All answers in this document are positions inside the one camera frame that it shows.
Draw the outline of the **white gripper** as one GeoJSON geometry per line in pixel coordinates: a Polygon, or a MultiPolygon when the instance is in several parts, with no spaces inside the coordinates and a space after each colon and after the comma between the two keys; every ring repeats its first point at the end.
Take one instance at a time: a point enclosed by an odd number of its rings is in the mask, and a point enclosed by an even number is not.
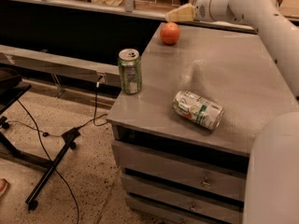
{"type": "Polygon", "coordinates": [[[230,0],[196,0],[195,9],[192,4],[174,8],[165,14],[170,22],[193,21],[227,21],[234,20],[235,15],[229,7],[230,0]]]}

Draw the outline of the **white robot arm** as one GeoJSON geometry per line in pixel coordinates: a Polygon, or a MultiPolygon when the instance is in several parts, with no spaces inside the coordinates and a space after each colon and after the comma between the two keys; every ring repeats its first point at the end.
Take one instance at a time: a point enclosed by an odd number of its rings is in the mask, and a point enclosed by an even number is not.
{"type": "MultiPolygon", "coordinates": [[[[196,0],[166,13],[167,21],[226,21],[251,27],[269,55],[257,68],[273,105],[284,92],[299,93],[299,30],[276,0],[196,0]]],[[[242,224],[299,224],[299,112],[266,123],[249,154],[242,224]]]]}

